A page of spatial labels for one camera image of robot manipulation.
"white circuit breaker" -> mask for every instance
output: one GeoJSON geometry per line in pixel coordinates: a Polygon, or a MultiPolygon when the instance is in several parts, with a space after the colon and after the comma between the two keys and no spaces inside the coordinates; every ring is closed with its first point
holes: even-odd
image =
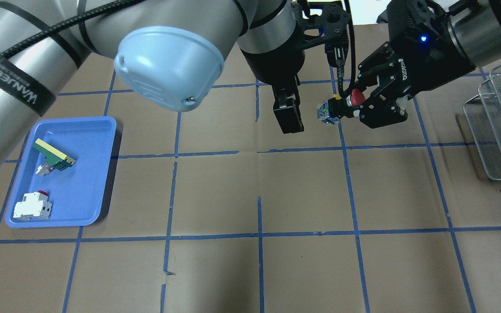
{"type": "Polygon", "coordinates": [[[14,205],[13,218],[30,220],[30,218],[36,217],[47,220],[50,217],[52,206],[47,200],[48,194],[41,190],[24,194],[22,201],[14,205]]]}

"green object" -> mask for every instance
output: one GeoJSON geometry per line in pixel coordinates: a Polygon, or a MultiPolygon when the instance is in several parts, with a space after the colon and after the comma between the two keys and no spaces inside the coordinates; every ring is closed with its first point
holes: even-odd
{"type": "Polygon", "coordinates": [[[40,153],[46,157],[46,163],[50,168],[64,170],[73,166],[76,162],[73,158],[57,150],[40,138],[36,139],[32,147],[40,151],[40,153]]]}

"light blue joint cover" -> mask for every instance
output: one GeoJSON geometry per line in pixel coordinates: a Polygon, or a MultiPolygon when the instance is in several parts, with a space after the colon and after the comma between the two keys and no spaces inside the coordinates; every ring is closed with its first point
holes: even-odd
{"type": "Polygon", "coordinates": [[[178,112],[198,107],[223,66],[214,44],[167,26],[134,30],[119,44],[114,61],[115,71],[133,91],[178,112]]]}

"blue tray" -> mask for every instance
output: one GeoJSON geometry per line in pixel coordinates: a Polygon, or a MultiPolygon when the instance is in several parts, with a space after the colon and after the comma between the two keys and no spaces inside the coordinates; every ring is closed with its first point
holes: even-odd
{"type": "Polygon", "coordinates": [[[93,223],[102,209],[111,151],[117,123],[113,117],[76,117],[42,120],[30,131],[17,180],[7,205],[5,222],[12,228],[85,226],[93,223]],[[76,160],[63,171],[36,175],[44,155],[32,148],[41,138],[76,160]],[[49,219],[13,218],[14,205],[26,193],[43,190],[53,204],[49,219]]]}

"red button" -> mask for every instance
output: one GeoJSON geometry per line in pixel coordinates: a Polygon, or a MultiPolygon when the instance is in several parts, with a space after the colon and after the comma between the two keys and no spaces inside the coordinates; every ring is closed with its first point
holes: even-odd
{"type": "Polygon", "coordinates": [[[366,101],[364,94],[359,89],[353,89],[351,92],[351,105],[356,107],[366,101]]]}

